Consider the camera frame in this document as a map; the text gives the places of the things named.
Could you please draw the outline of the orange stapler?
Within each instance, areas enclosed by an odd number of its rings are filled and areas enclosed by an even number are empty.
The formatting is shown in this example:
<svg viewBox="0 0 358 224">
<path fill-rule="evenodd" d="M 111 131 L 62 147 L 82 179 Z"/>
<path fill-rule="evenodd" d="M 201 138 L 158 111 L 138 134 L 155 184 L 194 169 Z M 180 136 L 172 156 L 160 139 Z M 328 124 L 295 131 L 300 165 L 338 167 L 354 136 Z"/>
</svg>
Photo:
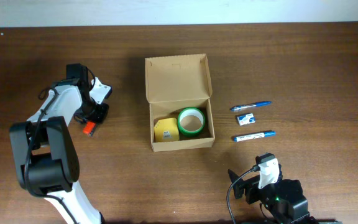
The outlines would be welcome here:
<svg viewBox="0 0 358 224">
<path fill-rule="evenodd" d="M 88 121 L 85 127 L 83 128 L 83 133 L 88 136 L 92 136 L 94 134 L 95 129 L 96 129 L 96 123 L 92 121 Z"/>
</svg>

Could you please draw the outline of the green tape roll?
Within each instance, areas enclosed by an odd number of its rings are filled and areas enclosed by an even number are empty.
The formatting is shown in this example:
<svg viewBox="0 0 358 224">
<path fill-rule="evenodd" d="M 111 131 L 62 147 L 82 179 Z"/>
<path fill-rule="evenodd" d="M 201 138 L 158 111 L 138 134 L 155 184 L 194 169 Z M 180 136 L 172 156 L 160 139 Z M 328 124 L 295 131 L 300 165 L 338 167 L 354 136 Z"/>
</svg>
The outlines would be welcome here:
<svg viewBox="0 0 358 224">
<path fill-rule="evenodd" d="M 198 108 L 185 108 L 178 115 L 178 128 L 184 136 L 195 137 L 199 135 L 205 124 L 206 118 Z"/>
</svg>

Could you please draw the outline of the yellow spiral notepad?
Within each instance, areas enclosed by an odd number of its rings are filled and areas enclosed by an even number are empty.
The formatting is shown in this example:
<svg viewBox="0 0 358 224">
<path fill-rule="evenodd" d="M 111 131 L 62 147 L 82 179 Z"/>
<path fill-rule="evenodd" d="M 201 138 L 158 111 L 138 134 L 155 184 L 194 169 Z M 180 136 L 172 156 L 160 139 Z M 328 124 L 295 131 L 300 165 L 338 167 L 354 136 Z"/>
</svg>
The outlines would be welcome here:
<svg viewBox="0 0 358 224">
<path fill-rule="evenodd" d="M 179 141 L 180 134 L 176 118 L 160 119 L 154 126 L 155 142 Z"/>
</svg>

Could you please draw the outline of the white blue staples box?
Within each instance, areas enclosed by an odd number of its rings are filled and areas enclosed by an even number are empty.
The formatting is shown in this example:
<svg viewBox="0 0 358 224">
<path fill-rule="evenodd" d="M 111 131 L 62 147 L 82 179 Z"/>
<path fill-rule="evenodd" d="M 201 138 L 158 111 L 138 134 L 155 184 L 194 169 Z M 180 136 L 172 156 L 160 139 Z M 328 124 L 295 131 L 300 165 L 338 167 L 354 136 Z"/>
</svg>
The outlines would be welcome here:
<svg viewBox="0 0 358 224">
<path fill-rule="evenodd" d="M 255 118 L 252 113 L 242 114 L 237 116 L 237 122 L 239 126 L 255 123 Z"/>
</svg>

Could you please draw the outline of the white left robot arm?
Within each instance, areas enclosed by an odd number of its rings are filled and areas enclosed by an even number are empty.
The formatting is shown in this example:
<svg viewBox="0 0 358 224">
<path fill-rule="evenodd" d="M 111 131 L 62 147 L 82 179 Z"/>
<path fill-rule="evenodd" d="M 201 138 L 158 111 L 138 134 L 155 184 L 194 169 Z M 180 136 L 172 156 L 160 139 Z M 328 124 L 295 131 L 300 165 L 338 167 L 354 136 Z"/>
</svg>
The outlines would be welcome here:
<svg viewBox="0 0 358 224">
<path fill-rule="evenodd" d="M 92 133 L 102 124 L 112 87 L 85 65 L 66 66 L 65 79 L 42 90 L 40 109 L 9 128 L 16 176 L 31 196 L 50 202 L 67 223 L 97 223 L 105 219 L 83 191 L 80 163 L 68 125 L 72 119 Z"/>
</svg>

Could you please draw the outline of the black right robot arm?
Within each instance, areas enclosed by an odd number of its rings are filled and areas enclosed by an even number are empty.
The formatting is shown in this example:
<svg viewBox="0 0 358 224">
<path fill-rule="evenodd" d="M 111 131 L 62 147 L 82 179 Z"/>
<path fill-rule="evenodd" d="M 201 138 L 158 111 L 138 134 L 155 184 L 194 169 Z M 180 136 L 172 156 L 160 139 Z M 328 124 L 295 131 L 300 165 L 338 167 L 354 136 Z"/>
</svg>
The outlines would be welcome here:
<svg viewBox="0 0 358 224">
<path fill-rule="evenodd" d="M 258 202 L 261 210 L 266 209 L 272 218 L 264 217 L 264 223 L 276 224 L 316 224 L 318 221 L 308 211 L 308 200 L 303 195 L 303 189 L 299 180 L 284 179 L 280 174 L 274 184 L 268 184 L 259 188 L 260 177 L 243 180 L 245 176 L 238 176 L 232 170 L 228 170 L 231 186 L 227 191 L 226 202 L 229 195 L 234 192 L 234 197 L 244 197 L 247 204 Z"/>
</svg>

